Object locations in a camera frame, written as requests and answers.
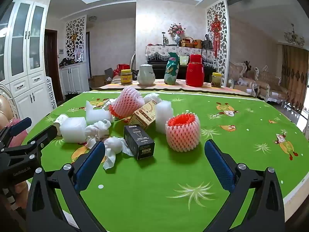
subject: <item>yellow lid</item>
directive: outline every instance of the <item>yellow lid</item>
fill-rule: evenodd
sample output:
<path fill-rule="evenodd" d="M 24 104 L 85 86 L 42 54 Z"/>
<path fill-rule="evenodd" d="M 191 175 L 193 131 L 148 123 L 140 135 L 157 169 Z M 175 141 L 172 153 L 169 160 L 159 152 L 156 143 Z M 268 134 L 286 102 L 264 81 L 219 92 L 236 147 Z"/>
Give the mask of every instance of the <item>yellow lid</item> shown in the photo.
<path fill-rule="evenodd" d="M 131 69 L 127 69 L 127 70 L 121 70 L 121 73 L 130 73 Z"/>
<path fill-rule="evenodd" d="M 222 77 L 222 74 L 218 73 L 218 72 L 213 72 L 213 76 L 215 76 L 215 77 Z"/>

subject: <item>white carved screen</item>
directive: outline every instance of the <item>white carved screen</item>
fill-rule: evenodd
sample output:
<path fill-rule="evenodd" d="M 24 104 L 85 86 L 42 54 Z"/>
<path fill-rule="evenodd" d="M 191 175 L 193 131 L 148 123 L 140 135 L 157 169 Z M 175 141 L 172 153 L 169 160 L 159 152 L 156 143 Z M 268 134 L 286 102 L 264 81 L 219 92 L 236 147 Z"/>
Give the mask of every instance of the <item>white carved screen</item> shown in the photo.
<path fill-rule="evenodd" d="M 219 0 L 206 9 L 207 31 L 209 39 L 213 42 L 214 35 L 211 31 L 211 23 L 214 21 L 214 15 L 218 15 L 221 22 L 220 32 L 220 50 L 215 62 L 217 72 L 222 73 L 222 85 L 226 86 L 228 80 L 229 58 L 230 58 L 230 22 L 227 0 Z"/>

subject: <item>green vase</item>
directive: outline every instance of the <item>green vase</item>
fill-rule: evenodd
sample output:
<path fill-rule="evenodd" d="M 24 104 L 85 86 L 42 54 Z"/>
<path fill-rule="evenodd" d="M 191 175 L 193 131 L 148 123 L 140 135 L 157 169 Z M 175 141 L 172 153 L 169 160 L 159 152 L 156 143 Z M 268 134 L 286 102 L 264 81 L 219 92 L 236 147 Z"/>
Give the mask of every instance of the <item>green vase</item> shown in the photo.
<path fill-rule="evenodd" d="M 179 70 L 179 57 L 175 52 L 169 52 L 170 58 L 166 65 L 164 83 L 168 85 L 175 85 Z"/>

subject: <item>doorway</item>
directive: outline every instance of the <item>doorway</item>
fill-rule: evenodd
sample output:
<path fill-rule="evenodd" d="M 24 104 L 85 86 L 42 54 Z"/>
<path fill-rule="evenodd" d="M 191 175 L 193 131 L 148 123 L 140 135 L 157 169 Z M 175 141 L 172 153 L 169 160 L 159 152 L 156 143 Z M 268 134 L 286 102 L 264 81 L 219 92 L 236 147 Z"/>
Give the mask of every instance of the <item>doorway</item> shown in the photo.
<path fill-rule="evenodd" d="M 44 55 L 46 76 L 51 77 L 57 105 L 63 101 L 61 92 L 58 58 L 57 58 L 57 31 L 45 29 Z"/>

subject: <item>product box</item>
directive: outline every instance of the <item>product box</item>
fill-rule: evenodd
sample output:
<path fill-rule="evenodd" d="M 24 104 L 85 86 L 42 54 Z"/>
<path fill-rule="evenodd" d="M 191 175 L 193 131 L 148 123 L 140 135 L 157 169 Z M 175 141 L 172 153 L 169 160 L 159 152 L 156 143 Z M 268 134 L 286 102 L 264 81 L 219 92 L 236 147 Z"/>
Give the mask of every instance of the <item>product box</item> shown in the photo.
<path fill-rule="evenodd" d="M 155 120 L 155 105 L 157 103 L 152 100 L 137 109 L 129 120 L 129 125 L 140 125 L 143 129 L 148 127 Z"/>
<path fill-rule="evenodd" d="M 155 143 L 139 125 L 125 125 L 124 138 L 135 158 L 143 159 L 154 155 Z"/>

